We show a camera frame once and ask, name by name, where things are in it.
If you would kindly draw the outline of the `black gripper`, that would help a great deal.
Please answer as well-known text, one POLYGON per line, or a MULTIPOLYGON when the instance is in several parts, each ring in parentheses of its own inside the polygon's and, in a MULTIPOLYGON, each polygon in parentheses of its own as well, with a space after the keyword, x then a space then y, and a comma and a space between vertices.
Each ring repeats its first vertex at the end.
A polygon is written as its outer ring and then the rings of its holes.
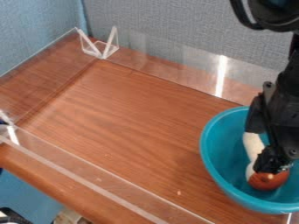
POLYGON ((299 160, 299 58, 291 58, 275 82, 263 83, 254 98, 246 121, 246 132, 266 131, 268 145, 254 163, 256 173, 286 172, 299 160))

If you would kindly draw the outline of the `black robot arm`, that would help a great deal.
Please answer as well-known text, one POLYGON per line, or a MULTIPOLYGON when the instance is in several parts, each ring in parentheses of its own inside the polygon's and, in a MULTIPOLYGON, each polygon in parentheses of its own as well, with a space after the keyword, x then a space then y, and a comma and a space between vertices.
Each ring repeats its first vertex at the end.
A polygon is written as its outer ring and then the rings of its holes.
POLYGON ((299 159, 299 0, 228 1, 238 21, 248 29, 294 34, 287 66, 275 82, 263 83, 246 121, 246 132, 268 137, 254 171, 278 174, 299 159))

